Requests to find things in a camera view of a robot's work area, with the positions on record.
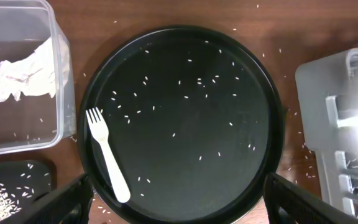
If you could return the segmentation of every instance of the wooden table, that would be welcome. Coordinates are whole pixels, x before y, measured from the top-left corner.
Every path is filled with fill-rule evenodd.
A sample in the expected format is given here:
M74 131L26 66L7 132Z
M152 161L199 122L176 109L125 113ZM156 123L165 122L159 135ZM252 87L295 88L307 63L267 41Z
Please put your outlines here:
M289 109L285 151L278 173L321 196L314 154L303 148L295 85L296 68L311 60L358 46L355 0L49 0L71 44L77 109L96 67L117 46L147 29L191 24L223 32L250 49L273 76ZM51 160L57 185L83 173L76 143L64 139L50 149L0 156L0 161ZM96 197L89 223L125 223ZM261 201L239 223L268 223Z

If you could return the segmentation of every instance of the crumpled tissue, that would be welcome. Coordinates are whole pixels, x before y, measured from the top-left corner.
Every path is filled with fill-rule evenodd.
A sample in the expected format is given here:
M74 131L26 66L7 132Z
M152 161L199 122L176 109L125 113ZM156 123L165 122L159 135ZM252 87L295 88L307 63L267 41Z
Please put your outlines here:
M63 86L70 72L70 50L59 36L62 58ZM0 62L0 102L6 101L12 94L16 101L21 93L25 96L41 96L49 93L53 98L59 88L55 81L52 39L47 39L27 58L9 62Z

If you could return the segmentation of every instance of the white plastic fork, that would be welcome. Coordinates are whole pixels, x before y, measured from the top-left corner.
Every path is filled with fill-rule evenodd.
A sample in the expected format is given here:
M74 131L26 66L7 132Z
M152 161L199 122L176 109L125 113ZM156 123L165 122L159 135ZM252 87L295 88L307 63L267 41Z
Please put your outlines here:
M126 203L129 201L131 193L129 192L127 182L125 181L117 161L110 149L108 142L109 129L107 124L97 107L87 110L86 118L88 119L88 126L91 130L93 138L97 140L102 149L114 194L119 202Z

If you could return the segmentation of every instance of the black plate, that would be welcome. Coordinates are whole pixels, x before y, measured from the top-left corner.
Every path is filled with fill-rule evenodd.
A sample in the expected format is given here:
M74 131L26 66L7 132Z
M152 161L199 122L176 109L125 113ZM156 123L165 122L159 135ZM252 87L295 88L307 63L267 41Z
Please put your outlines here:
M95 106L131 190L126 204L85 121ZM89 82L79 120L85 171L131 223L236 221L282 155L282 107L268 73L240 43L200 27L154 30L115 50Z

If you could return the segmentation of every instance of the gray plastic container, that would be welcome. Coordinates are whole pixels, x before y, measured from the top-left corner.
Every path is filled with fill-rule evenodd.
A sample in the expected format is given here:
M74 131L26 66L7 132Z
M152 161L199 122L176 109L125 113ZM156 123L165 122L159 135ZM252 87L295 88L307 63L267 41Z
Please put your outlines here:
M0 154L42 149L75 134L73 69L67 38L43 0L0 1L0 61L28 57L52 38L56 95L13 96L0 103Z

